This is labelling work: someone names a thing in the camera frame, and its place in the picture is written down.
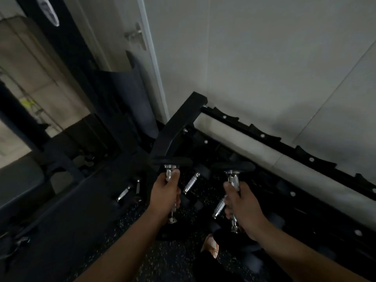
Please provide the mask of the black gym machine frame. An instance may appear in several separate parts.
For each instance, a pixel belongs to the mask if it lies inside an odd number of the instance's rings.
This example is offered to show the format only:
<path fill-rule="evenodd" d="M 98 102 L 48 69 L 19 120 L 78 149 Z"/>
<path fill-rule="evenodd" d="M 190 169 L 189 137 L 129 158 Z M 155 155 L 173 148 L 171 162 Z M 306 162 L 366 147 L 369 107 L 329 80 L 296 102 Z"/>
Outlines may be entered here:
<path fill-rule="evenodd" d="M 36 0 L 0 0 L 0 169 L 34 158 L 55 192 L 41 206 L 88 184 L 84 201 L 97 195 L 122 208 L 135 195 L 132 122 L 64 1 L 49 1 L 59 27 Z M 113 197 L 128 185 L 116 206 Z"/>

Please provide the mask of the person's black trouser leg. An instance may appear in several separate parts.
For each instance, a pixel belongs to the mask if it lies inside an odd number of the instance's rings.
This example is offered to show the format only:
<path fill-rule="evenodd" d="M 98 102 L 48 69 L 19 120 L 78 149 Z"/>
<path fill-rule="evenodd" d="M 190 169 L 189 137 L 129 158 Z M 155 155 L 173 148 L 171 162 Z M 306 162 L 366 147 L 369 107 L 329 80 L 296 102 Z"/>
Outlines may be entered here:
<path fill-rule="evenodd" d="M 225 270 L 207 250 L 197 255 L 192 269 L 196 282 L 244 282 L 239 274 Z"/>

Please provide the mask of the person's right hand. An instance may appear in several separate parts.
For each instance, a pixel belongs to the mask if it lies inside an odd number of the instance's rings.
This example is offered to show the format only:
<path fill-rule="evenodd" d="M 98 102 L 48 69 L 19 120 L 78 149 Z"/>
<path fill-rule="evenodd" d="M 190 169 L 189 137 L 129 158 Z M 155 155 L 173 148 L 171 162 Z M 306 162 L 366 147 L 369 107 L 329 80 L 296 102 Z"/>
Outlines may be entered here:
<path fill-rule="evenodd" d="M 228 219 L 236 217 L 241 228 L 248 237 L 258 241 L 268 224 L 260 204 L 246 182 L 240 182 L 240 194 L 238 200 L 225 199 L 225 214 Z"/>

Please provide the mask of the person's foot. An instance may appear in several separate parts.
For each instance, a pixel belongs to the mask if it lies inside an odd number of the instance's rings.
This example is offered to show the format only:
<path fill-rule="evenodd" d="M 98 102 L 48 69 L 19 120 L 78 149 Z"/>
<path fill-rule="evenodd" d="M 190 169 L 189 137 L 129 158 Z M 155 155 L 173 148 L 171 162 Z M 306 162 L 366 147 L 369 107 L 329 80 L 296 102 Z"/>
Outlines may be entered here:
<path fill-rule="evenodd" d="M 219 245 L 214 240 L 213 234 L 209 234 L 204 240 L 200 252 L 203 253 L 205 251 L 209 252 L 214 259 L 217 259 L 219 254 Z"/>

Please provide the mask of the white oval sticker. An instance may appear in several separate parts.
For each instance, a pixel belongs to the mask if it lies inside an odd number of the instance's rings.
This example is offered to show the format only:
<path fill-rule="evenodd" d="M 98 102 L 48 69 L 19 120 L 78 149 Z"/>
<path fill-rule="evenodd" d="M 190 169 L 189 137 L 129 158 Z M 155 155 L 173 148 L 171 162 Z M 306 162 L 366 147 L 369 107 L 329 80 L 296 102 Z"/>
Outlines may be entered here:
<path fill-rule="evenodd" d="M 42 13 L 45 15 L 45 17 L 48 19 L 48 21 L 54 26 L 59 27 L 60 21 L 59 18 L 50 3 L 49 0 L 36 0 L 37 5 L 39 6 Z"/>

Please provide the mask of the white door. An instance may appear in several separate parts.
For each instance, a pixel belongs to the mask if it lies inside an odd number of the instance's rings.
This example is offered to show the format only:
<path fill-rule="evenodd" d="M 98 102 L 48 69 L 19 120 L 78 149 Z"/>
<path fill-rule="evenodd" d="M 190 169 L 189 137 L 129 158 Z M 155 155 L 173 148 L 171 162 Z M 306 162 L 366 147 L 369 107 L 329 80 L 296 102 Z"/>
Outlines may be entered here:
<path fill-rule="evenodd" d="M 170 116 L 157 71 L 146 11 L 141 6 L 143 0 L 63 1 L 101 70 L 128 72 L 130 64 L 126 50 L 136 57 L 156 119 L 166 123 Z M 146 51 L 124 38 L 125 32 L 135 30 L 135 23 L 139 23 L 143 31 Z"/>

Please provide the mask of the dark rolled exercise mat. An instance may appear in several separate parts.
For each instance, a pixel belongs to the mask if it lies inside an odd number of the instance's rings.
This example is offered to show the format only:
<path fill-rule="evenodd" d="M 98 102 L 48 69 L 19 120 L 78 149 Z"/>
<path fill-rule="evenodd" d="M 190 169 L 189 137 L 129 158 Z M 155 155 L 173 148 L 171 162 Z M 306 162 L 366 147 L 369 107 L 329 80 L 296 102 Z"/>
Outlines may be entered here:
<path fill-rule="evenodd" d="M 110 77 L 118 95 L 132 113 L 138 128 L 147 136 L 156 139 L 159 130 L 143 80 L 141 66 L 130 51 L 126 50 L 126 56 L 130 71 L 110 72 Z"/>

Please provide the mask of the person's left hand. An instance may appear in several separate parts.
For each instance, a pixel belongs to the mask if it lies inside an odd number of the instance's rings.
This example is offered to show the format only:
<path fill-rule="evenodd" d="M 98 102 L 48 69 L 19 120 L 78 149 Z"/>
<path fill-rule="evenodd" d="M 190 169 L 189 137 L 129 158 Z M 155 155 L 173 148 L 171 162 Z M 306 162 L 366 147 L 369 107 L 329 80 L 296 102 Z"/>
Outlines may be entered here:
<path fill-rule="evenodd" d="M 146 213 L 155 221 L 163 224 L 172 208 L 176 204 L 180 205 L 180 188 L 177 186 L 168 186 L 166 174 L 161 173 L 153 184 L 149 206 Z"/>

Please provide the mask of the black metal dumbbell rack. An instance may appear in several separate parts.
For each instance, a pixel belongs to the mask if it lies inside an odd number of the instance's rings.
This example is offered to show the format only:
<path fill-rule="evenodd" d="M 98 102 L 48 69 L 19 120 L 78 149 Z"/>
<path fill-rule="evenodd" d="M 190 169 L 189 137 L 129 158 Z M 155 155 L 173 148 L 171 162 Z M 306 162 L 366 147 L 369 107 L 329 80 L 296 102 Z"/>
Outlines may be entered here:
<path fill-rule="evenodd" d="M 191 167 L 179 168 L 181 172 L 187 171 L 188 175 L 194 175 L 193 166 L 197 163 L 207 166 L 211 171 L 209 180 L 199 178 L 197 185 L 192 188 L 192 193 L 199 199 L 193 205 L 197 211 L 197 221 L 192 226 L 186 223 L 187 230 L 202 229 L 209 232 L 206 225 L 208 213 L 214 210 L 221 200 L 219 197 L 224 195 L 222 183 L 228 177 L 224 171 L 212 170 L 211 166 L 219 162 L 251 162 L 255 165 L 255 170 L 240 173 L 239 181 L 246 181 L 251 187 L 267 218 L 275 227 L 349 270 L 376 282 L 375 231 L 253 163 L 224 143 L 200 132 L 193 123 L 201 113 L 208 115 L 258 143 L 266 144 L 274 151 L 281 151 L 293 162 L 317 171 L 320 175 L 333 179 L 335 183 L 344 183 L 345 187 L 360 191 L 360 194 L 375 201 L 376 195 L 371 195 L 370 192 L 376 186 L 360 174 L 350 176 L 338 170 L 336 163 L 317 158 L 300 146 L 290 147 L 282 143 L 280 137 L 268 135 L 253 124 L 247 126 L 239 122 L 239 118 L 231 117 L 217 108 L 209 108 L 207 102 L 205 96 L 193 92 L 161 130 L 150 154 L 151 158 L 168 156 L 192 159 Z M 227 220 L 226 227 L 213 233 L 225 251 L 253 273 L 259 273 L 263 266 L 267 266 L 269 269 L 274 268 L 274 274 L 281 277 L 281 280 L 289 280 L 262 248 L 252 253 L 234 250 L 235 243 L 229 241 L 230 230 L 231 223 Z"/>

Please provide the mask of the grey padded gym bench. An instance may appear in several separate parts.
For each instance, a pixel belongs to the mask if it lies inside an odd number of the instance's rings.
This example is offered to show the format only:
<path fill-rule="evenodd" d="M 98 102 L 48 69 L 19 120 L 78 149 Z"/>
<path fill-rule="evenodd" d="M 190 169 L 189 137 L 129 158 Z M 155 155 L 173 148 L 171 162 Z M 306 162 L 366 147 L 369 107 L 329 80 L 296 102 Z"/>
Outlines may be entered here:
<path fill-rule="evenodd" d="M 31 156 L 0 169 L 0 220 L 32 213 L 54 195 L 50 179 Z"/>

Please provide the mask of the person's right forearm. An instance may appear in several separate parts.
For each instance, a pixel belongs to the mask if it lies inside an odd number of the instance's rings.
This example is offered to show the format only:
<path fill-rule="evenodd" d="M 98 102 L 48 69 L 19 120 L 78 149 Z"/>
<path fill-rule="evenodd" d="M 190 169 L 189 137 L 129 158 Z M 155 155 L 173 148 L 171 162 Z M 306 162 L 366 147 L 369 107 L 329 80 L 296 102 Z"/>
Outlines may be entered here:
<path fill-rule="evenodd" d="M 274 227 L 269 221 L 249 231 L 294 282 L 370 282 Z"/>

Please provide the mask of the person's left forearm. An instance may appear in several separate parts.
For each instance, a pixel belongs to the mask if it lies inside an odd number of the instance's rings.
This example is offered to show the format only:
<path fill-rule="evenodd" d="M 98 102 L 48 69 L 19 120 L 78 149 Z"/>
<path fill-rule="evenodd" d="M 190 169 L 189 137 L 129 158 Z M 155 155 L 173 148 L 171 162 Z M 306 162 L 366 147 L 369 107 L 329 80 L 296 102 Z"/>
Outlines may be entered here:
<path fill-rule="evenodd" d="M 143 259 L 166 223 L 168 213 L 147 210 L 74 282 L 132 282 Z"/>

